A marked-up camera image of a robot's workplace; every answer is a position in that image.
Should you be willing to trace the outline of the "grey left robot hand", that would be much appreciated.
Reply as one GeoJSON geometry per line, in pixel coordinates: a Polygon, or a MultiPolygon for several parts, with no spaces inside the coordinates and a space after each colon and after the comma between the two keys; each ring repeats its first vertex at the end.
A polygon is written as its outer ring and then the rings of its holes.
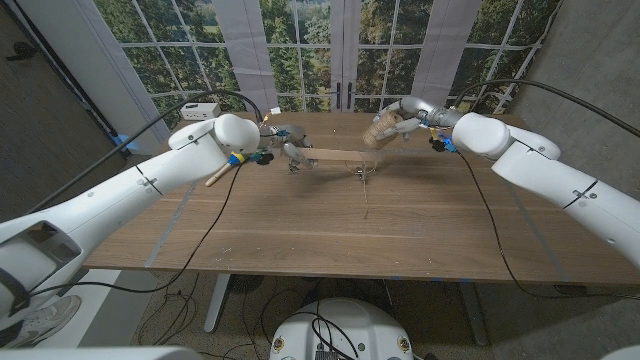
{"type": "Polygon", "coordinates": [[[301,167],[312,169],[318,165],[317,159],[309,158],[301,151],[301,148],[313,147],[303,127],[291,124],[266,125],[261,126],[259,132],[259,165],[268,165],[275,158],[277,150],[288,158],[290,173],[298,172],[301,167]]]}

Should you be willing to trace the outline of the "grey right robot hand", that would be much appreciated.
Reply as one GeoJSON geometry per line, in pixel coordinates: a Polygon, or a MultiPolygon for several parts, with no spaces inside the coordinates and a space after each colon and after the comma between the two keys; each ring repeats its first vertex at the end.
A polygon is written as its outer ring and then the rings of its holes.
{"type": "Polygon", "coordinates": [[[384,141],[418,128],[452,128],[463,116],[455,108],[432,105],[415,97],[405,97],[380,110],[367,130],[369,137],[384,141]]]}

